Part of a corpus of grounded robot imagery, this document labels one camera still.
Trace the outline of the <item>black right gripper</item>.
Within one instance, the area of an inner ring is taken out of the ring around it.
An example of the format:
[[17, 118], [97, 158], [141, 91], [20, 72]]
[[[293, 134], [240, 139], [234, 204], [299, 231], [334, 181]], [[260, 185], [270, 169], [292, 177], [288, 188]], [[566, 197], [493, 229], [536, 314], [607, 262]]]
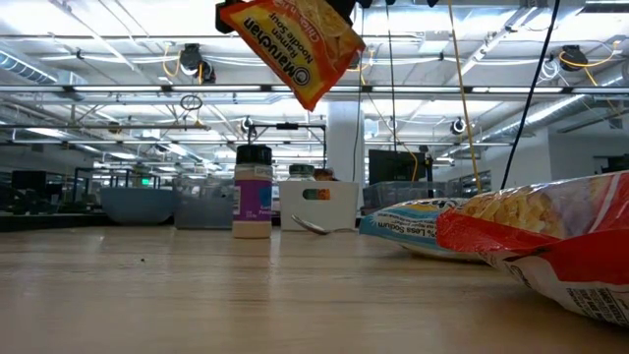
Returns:
[[[326, 2], [339, 14], [339, 16], [348, 24], [353, 22], [350, 18], [357, 0], [326, 0]], [[233, 29], [222, 19], [221, 11], [236, 3], [236, 0], [222, 0], [215, 5], [215, 28], [221, 33], [230, 33]]]

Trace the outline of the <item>black-lid spice bottle purple label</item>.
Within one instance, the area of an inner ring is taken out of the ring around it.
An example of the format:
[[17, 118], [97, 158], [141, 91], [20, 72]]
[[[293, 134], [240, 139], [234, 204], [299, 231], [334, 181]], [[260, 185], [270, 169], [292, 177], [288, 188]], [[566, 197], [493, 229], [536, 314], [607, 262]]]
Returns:
[[272, 230], [272, 150], [265, 145], [237, 148], [234, 170], [233, 236], [268, 239]]

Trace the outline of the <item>white plastic bin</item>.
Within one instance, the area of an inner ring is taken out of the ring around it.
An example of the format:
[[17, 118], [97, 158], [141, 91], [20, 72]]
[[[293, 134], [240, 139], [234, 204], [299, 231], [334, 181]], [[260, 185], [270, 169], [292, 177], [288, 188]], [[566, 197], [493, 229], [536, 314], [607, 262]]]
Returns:
[[340, 181], [282, 181], [279, 183], [282, 231], [305, 231], [293, 218], [333, 230], [354, 228], [359, 185]]

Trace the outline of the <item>silver ceiling duct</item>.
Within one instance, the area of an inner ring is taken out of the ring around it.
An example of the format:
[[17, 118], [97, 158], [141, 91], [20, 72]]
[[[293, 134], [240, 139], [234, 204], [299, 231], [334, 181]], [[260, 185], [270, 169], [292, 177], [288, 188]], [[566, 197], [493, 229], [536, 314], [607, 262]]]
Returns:
[[[534, 132], [539, 128], [581, 113], [587, 106], [593, 107], [596, 96], [617, 93], [629, 93], [629, 59], [604, 70], [596, 78], [597, 88], [573, 88], [570, 95], [562, 95], [555, 101], [546, 101], [532, 105], [527, 113], [524, 132]], [[497, 142], [514, 139], [520, 127], [522, 114], [515, 114], [500, 124], [476, 135], [480, 142]]]
[[38, 85], [85, 85], [86, 80], [75, 72], [53, 70], [37, 64], [23, 54], [0, 47], [0, 69]]

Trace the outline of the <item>dark background table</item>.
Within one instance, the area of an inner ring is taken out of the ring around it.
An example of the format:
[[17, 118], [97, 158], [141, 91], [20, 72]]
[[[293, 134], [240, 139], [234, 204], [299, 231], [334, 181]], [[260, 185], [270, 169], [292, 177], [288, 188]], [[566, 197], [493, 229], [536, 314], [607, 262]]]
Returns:
[[103, 213], [0, 215], [0, 233], [110, 225], [114, 222]]

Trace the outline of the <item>green-lid spice jar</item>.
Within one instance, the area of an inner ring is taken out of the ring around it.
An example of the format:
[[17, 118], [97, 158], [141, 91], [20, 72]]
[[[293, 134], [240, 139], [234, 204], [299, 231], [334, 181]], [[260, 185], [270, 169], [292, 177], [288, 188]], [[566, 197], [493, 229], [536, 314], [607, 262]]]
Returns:
[[[291, 164], [289, 166], [290, 182], [315, 182], [315, 168], [309, 164]], [[302, 191], [305, 200], [314, 201], [318, 199], [317, 189], [308, 188]]]

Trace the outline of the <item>clear plastic bin right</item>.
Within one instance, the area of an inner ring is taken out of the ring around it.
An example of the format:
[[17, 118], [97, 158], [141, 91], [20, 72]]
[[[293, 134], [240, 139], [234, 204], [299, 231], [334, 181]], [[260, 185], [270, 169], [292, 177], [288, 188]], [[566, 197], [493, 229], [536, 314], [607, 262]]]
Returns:
[[461, 182], [379, 182], [363, 189], [362, 215], [399, 203], [423, 199], [469, 199], [474, 195]]

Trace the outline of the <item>blue bowl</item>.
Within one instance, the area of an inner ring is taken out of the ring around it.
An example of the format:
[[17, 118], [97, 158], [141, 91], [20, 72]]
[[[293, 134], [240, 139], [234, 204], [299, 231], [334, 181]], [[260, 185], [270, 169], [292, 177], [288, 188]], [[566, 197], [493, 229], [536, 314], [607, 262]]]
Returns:
[[173, 215], [174, 194], [170, 190], [105, 188], [100, 191], [104, 213], [124, 225], [156, 225]]

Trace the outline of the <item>orange ramen packet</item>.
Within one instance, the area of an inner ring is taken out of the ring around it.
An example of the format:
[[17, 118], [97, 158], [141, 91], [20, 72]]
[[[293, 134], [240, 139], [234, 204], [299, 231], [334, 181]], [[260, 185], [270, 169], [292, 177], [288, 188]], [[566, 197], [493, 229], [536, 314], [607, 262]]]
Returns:
[[366, 48], [326, 0], [250, 0], [218, 14], [309, 111]]

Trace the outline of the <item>dark background monitor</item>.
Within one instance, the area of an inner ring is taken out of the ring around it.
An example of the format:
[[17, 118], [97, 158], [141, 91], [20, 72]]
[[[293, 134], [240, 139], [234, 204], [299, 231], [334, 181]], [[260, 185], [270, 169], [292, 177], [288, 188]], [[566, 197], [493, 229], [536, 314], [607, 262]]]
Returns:
[[41, 170], [14, 170], [11, 187], [16, 190], [32, 190], [42, 194], [46, 190], [47, 173]]

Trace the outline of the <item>long ceiling light bar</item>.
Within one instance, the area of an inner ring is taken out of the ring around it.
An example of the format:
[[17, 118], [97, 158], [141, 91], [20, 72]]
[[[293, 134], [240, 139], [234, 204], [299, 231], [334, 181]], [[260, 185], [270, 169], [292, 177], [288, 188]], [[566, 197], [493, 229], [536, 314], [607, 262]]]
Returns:
[[[77, 93], [77, 92], [278, 92], [289, 93], [291, 90], [280, 85], [219, 85], [219, 86], [0, 86], [0, 92], [42, 92], [42, 93]], [[339, 86], [328, 93], [459, 93], [456, 87], [430, 86]], [[534, 89], [535, 94], [629, 94], [629, 87], [541, 87]]]

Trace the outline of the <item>blue-edged ramen packet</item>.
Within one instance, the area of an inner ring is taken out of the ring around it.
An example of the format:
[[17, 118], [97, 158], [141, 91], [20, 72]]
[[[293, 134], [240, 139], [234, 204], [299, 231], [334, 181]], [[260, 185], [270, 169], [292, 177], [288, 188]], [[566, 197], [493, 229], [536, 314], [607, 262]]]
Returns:
[[391, 241], [423, 257], [481, 263], [482, 260], [474, 253], [450, 251], [436, 242], [437, 218], [466, 201], [461, 198], [435, 198], [387, 206], [365, 216], [359, 233]]

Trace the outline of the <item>red ramen packet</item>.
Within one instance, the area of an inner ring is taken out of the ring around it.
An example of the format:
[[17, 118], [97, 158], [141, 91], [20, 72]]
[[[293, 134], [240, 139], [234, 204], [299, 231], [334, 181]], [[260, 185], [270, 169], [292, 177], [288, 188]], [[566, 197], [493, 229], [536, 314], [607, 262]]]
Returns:
[[629, 328], [629, 171], [477, 195], [438, 217], [436, 241], [568, 311]]

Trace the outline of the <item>black computer monitor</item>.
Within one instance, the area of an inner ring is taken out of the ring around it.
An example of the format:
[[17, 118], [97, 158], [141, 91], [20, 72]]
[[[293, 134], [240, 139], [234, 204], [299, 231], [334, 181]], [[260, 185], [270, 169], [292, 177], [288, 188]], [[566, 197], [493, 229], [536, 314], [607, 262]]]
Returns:
[[369, 150], [369, 184], [395, 181], [419, 181], [427, 177], [424, 153], [394, 150]]

